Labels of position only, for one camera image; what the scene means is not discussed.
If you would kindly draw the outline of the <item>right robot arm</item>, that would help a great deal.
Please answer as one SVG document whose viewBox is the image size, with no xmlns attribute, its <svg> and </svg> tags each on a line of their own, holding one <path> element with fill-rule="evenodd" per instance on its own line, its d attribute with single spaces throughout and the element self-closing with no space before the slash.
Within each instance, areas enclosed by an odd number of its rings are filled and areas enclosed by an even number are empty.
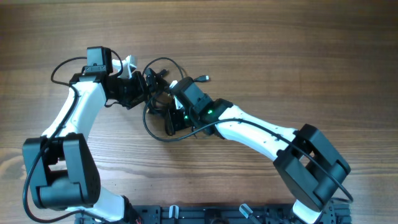
<svg viewBox="0 0 398 224">
<path fill-rule="evenodd" d="M 256 118 L 239 106 L 219 98 L 212 100 L 190 77 L 169 85 L 174 114 L 166 122 L 171 136 L 191 127 L 206 135 L 241 143 L 270 159 L 296 201 L 293 216 L 303 223 L 316 223 L 351 167 L 326 136 L 305 124 L 285 128 Z"/>
</svg>

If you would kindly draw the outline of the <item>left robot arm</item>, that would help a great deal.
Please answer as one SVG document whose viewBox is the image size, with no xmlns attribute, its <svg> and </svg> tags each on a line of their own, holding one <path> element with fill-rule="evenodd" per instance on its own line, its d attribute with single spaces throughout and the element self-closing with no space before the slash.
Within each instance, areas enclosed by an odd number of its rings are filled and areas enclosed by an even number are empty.
<svg viewBox="0 0 398 224">
<path fill-rule="evenodd" d="M 102 187 L 87 139 L 108 100 L 127 109 L 143 102 L 144 79 L 132 55 L 112 58 L 116 52 L 102 46 L 86 52 L 86 66 L 64 84 L 69 94 L 54 122 L 22 146 L 23 207 L 37 223 L 72 215 L 100 223 L 142 223 L 125 196 Z"/>
</svg>

